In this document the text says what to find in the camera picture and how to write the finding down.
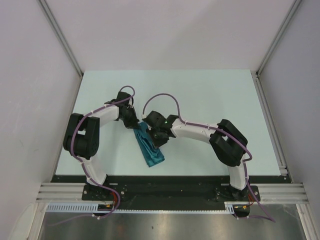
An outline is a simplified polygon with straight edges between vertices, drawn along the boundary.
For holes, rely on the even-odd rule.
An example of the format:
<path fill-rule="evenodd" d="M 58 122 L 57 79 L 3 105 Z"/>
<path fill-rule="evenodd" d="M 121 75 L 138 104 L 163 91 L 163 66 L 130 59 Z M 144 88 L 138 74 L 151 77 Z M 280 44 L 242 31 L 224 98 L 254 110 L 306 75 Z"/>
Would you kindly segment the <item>teal satin napkin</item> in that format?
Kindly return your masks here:
<path fill-rule="evenodd" d="M 165 156 L 160 149 L 153 146 L 152 139 L 147 133 L 148 125 L 141 121 L 138 126 L 139 128 L 133 131 L 147 166 L 151 168 L 162 163 L 165 160 Z"/>

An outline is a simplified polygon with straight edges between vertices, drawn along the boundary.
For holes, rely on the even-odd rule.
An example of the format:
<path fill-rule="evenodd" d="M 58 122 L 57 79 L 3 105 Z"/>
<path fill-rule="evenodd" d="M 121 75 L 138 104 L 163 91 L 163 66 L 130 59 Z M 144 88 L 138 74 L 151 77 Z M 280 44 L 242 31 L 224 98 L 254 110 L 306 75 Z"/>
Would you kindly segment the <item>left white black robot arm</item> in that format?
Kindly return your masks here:
<path fill-rule="evenodd" d="M 87 182 L 94 185 L 93 194 L 100 200 L 110 196 L 111 188 L 104 184 L 107 174 L 100 167 L 97 152 L 100 129 L 113 121 L 121 120 L 127 129 L 139 129 L 134 109 L 134 95 L 119 91 L 117 97 L 87 114 L 73 113 L 69 117 L 63 148 L 81 165 Z"/>

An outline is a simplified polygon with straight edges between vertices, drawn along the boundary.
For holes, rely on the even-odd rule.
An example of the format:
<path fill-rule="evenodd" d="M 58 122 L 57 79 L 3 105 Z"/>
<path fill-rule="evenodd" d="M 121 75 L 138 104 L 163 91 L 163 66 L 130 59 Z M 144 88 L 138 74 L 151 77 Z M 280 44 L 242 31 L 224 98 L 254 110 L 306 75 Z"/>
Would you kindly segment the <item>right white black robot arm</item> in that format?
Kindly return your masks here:
<path fill-rule="evenodd" d="M 229 120 L 205 125 L 182 120 L 178 115 L 165 118 L 156 111 L 151 111 L 142 120 L 147 124 L 146 132 L 156 148 L 165 145 L 170 138 L 188 138 L 211 145 L 217 159 L 228 168 L 231 196 L 237 201 L 248 196 L 249 178 L 244 167 L 248 140 Z"/>

